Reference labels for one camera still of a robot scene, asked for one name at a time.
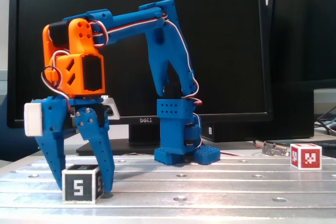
monitor screen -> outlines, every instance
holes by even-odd
[[[161,0],[15,0],[15,120],[32,99],[54,95],[44,86],[42,30],[50,23],[89,10],[115,15]],[[267,114],[265,52],[261,13],[265,0],[175,0],[195,77],[200,115]],[[113,97],[122,118],[156,115],[153,78],[145,34],[118,40],[100,49],[104,55],[106,95]]]
[[[273,6],[271,55],[276,56],[272,57],[273,80],[335,80],[336,0],[270,1]]]

orange robot part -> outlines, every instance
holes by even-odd
[[[58,89],[70,98],[88,97],[105,93],[104,59],[94,47],[90,24],[81,18],[69,23],[69,55],[56,56],[55,67],[62,74],[62,83]],[[49,25],[43,30],[45,66],[52,66],[52,56],[57,50],[49,36]],[[55,70],[46,69],[46,77],[50,82],[57,82]]]

desk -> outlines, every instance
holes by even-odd
[[[63,205],[45,159],[26,157],[0,169],[0,223],[335,223],[334,159],[308,172],[288,157],[231,152],[249,156],[222,155],[208,166],[115,156],[113,191],[96,205]],[[69,155],[66,163],[96,159]]]

blue robotic arm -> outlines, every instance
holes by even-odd
[[[155,83],[156,92],[162,99],[157,100],[158,117],[160,118],[161,148],[156,149],[154,157],[164,164],[175,164],[185,154],[193,154],[200,164],[210,164],[219,160],[219,150],[201,146],[201,119],[193,113],[195,104],[201,101],[193,98],[198,91],[198,83],[190,62],[188,48],[183,38],[173,0],[155,2],[139,7],[139,11],[114,16],[107,9],[86,12],[65,18],[64,21],[85,19],[91,25],[95,47],[99,48],[117,42],[119,39],[145,33],[148,43],[149,63]],[[171,78],[170,69],[178,75]],[[172,82],[173,95],[165,90]],[[64,100],[48,98],[35,100],[41,103],[44,116],[43,135],[37,136],[51,171],[62,189],[61,171],[65,168],[63,150],[62,122],[67,116]],[[107,115],[103,115],[102,123],[97,121],[96,105],[99,99],[70,99],[70,105],[82,104],[75,115],[79,132],[88,139],[102,170],[105,191],[112,189],[114,163],[109,150],[109,129]],[[54,105],[58,110],[50,110]]]

red marker cube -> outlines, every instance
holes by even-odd
[[[321,170],[322,147],[315,144],[291,144],[290,165],[299,170]]]

